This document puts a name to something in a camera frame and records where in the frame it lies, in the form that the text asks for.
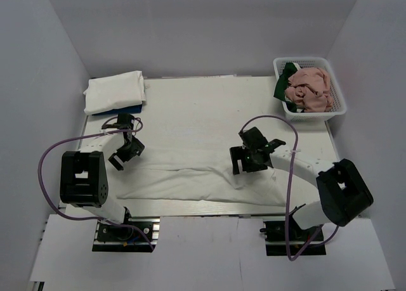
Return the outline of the white printed t-shirt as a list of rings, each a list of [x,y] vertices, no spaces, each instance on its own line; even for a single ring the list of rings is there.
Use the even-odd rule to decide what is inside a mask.
[[[275,171],[234,175],[222,150],[149,148],[123,171],[107,170],[110,190],[121,200],[191,200],[283,206]]]

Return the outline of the pink t-shirt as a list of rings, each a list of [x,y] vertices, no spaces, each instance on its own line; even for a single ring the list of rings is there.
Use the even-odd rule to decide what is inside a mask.
[[[287,98],[306,113],[329,111],[334,103],[331,96],[331,77],[322,68],[301,68],[289,77]]]

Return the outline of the dark green t-shirt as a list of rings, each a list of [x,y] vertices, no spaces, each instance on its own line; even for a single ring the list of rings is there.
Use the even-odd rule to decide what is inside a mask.
[[[285,94],[285,90],[289,87],[289,77],[294,75],[301,67],[297,63],[288,62],[279,76],[275,86],[273,97],[284,102],[290,112],[297,112],[297,106]]]

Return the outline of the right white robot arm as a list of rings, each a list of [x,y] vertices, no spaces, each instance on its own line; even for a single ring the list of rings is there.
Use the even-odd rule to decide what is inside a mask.
[[[310,228],[326,223],[344,227],[374,203],[355,164],[346,158],[339,162],[312,158],[293,150],[285,141],[267,141],[257,127],[239,136],[242,145],[230,148],[234,175],[279,169],[317,188],[319,199],[289,216],[286,230],[293,239],[302,239]]]

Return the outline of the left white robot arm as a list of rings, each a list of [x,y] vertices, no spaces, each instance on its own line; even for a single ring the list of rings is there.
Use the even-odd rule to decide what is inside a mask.
[[[78,151],[62,155],[60,198],[65,204],[82,208],[98,220],[113,223],[112,232],[121,240],[133,235],[129,211],[109,194],[107,164],[117,171],[141,155],[145,145],[136,138],[141,119],[120,113],[101,127],[101,133],[87,136],[90,142]]]

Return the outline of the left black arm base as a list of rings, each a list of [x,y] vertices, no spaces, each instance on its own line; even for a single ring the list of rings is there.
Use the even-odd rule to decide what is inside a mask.
[[[127,224],[139,228],[148,238],[152,247],[159,237],[160,219],[129,219]],[[138,230],[119,228],[98,222],[92,246],[93,252],[151,253],[153,249]]]

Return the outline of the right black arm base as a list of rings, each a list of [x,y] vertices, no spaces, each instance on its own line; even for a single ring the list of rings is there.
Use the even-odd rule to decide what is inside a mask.
[[[297,224],[289,225],[289,247],[291,256],[295,256],[303,245],[316,232],[313,227],[301,230]],[[285,221],[265,221],[264,227],[260,229],[260,234],[265,237],[266,255],[268,257],[287,257],[285,245]],[[304,256],[326,255],[325,245],[319,245],[324,241],[322,231],[314,238],[311,244],[301,253]]]

